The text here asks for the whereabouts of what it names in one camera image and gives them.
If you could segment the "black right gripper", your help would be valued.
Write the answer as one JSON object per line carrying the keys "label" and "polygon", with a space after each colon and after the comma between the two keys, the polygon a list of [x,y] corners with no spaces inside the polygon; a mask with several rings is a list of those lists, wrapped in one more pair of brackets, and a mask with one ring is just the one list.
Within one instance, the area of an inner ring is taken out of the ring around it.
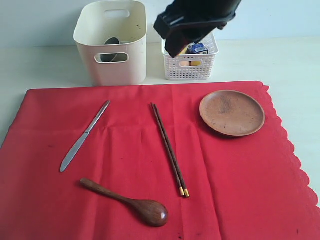
{"label": "black right gripper", "polygon": [[236,16],[240,0],[175,0],[159,14],[154,29],[165,40],[165,50],[177,57],[191,42],[214,29],[222,30]]}

